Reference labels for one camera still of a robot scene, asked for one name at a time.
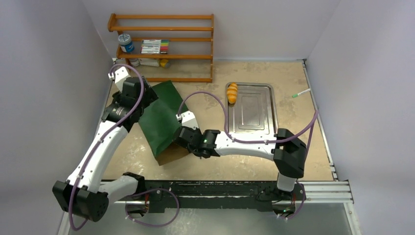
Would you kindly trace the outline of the green brown paper bag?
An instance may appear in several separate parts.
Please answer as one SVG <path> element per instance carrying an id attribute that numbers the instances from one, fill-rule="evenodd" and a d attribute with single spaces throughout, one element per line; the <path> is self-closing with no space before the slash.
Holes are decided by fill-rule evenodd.
<path id="1" fill-rule="evenodd" d="M 166 81 L 153 86 L 158 99 L 145 108 L 139 125 L 159 165 L 188 155 L 185 148 L 173 143 L 173 135 L 181 126 L 176 119 L 183 99 L 173 85 Z"/>

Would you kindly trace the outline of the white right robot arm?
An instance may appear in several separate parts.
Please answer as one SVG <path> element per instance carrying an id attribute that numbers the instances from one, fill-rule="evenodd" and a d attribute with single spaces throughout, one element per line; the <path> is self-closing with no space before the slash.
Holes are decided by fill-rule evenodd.
<path id="1" fill-rule="evenodd" d="M 274 137 L 278 143 L 269 140 L 240 143 L 224 131 L 206 130 L 202 133 L 198 128 L 182 126 L 176 130 L 173 142 L 202 158 L 243 155 L 273 161 L 278 169 L 276 196 L 287 199 L 294 193 L 297 179 L 304 176 L 308 148 L 306 143 L 284 128 L 279 129 Z"/>

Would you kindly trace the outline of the orange fake bread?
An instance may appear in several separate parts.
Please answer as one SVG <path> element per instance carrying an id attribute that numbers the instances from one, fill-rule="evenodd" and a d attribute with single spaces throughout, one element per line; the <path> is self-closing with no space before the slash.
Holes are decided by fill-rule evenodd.
<path id="1" fill-rule="evenodd" d="M 237 101 L 238 85 L 235 82 L 228 85 L 226 95 L 229 104 L 234 104 Z"/>

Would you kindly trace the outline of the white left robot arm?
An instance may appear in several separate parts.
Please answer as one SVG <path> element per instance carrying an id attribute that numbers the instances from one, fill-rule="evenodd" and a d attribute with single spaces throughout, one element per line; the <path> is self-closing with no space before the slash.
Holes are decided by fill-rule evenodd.
<path id="1" fill-rule="evenodd" d="M 118 199 L 129 195 L 140 200 L 146 194 L 144 177 L 134 173 L 124 173 L 106 188 L 100 183 L 115 150 L 158 96 L 145 77 L 128 77 L 112 97 L 80 164 L 64 182 L 56 181 L 52 188 L 63 211 L 93 222 L 99 221 Z"/>

